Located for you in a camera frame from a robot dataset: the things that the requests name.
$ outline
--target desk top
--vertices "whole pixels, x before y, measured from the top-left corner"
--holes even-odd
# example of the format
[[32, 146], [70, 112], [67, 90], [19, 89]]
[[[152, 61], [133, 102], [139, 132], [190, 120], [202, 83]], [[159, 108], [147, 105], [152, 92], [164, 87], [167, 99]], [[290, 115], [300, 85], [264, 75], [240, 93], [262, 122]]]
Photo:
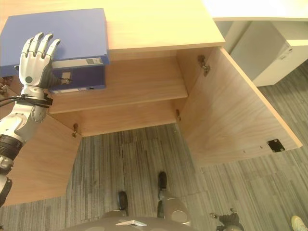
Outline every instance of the desk top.
[[203, 0], [214, 21], [308, 21], [308, 0]]
[[201, 0], [189, 4], [187, 0], [0, 0], [0, 4], [0, 31], [10, 15], [104, 8], [113, 53], [212, 47], [224, 42]]

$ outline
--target white desk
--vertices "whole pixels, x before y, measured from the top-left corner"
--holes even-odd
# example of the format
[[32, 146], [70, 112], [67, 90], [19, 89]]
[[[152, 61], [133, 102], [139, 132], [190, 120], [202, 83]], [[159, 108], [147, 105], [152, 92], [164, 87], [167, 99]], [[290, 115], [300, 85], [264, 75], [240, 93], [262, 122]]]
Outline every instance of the white desk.
[[308, 21], [308, 0], [203, 0], [214, 21]]

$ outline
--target robotic arm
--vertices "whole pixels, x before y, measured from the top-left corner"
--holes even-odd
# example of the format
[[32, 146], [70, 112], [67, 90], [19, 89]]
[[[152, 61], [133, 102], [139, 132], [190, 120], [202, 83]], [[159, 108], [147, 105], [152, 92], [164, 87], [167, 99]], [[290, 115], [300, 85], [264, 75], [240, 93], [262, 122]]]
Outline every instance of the robotic arm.
[[20, 63], [16, 67], [24, 86], [21, 96], [0, 101], [5, 101], [0, 107], [15, 102], [12, 112], [0, 120], [0, 207], [12, 187], [12, 180], [6, 175], [11, 171], [14, 159], [43, 122], [52, 104], [44, 89], [61, 84], [61, 80], [51, 72], [53, 54], [60, 40], [55, 39], [45, 52], [53, 35], [43, 36], [43, 33], [36, 34], [27, 40], [22, 49]]

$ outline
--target cabinet latch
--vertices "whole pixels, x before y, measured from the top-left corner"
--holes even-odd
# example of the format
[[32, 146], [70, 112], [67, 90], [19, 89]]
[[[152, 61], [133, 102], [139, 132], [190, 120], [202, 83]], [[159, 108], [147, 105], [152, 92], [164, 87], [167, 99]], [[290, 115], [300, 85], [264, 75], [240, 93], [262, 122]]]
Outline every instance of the cabinet latch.
[[203, 69], [204, 72], [204, 76], [206, 76], [208, 74], [208, 72], [210, 71], [210, 66], [205, 64], [205, 56], [204, 55], [198, 55], [198, 63], [201, 66], [201, 68]]
[[271, 148], [273, 153], [285, 151], [285, 148], [281, 144], [279, 139], [274, 139], [274, 140], [271, 140], [271, 141], [267, 141], [267, 144], [269, 145], [269, 147]]

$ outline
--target white cabinet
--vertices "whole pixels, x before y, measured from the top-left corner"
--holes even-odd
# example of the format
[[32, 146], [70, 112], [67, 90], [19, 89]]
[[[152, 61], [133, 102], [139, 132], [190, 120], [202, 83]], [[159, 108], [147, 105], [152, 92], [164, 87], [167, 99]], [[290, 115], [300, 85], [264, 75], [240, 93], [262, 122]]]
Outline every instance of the white cabinet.
[[252, 22], [231, 57], [256, 86], [273, 85], [308, 58], [308, 23]]

